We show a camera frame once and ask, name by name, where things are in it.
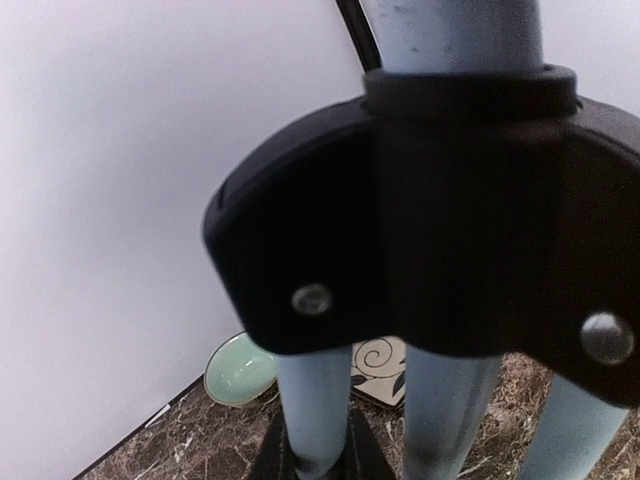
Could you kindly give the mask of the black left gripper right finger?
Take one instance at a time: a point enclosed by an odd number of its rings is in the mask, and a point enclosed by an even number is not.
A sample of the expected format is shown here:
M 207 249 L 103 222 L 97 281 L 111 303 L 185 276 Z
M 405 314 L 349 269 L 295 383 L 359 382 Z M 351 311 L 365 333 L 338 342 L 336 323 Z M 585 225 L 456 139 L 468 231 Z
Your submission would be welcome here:
M 395 480 L 365 415 L 351 409 L 343 455 L 343 478 L 348 480 Z

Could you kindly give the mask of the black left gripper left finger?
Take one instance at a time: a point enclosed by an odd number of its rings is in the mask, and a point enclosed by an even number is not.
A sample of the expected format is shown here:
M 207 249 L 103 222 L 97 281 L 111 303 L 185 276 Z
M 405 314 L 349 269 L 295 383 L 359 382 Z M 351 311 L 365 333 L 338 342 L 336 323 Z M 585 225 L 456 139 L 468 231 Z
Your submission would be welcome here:
M 295 460 L 289 447 L 283 414 L 277 414 L 267 429 L 249 480 L 295 480 Z

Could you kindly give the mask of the light blue music stand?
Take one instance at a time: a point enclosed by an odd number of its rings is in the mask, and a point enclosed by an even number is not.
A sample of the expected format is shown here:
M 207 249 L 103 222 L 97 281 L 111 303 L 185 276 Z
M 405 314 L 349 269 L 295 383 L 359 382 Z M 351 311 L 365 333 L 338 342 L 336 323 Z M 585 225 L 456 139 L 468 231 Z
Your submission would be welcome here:
M 296 479 L 344 479 L 351 349 L 384 336 L 405 478 L 458 475 L 516 352 L 555 374 L 521 477 L 583 479 L 639 404 L 639 121 L 544 61 L 534 1 L 360 2 L 363 95 L 262 143 L 203 219 Z

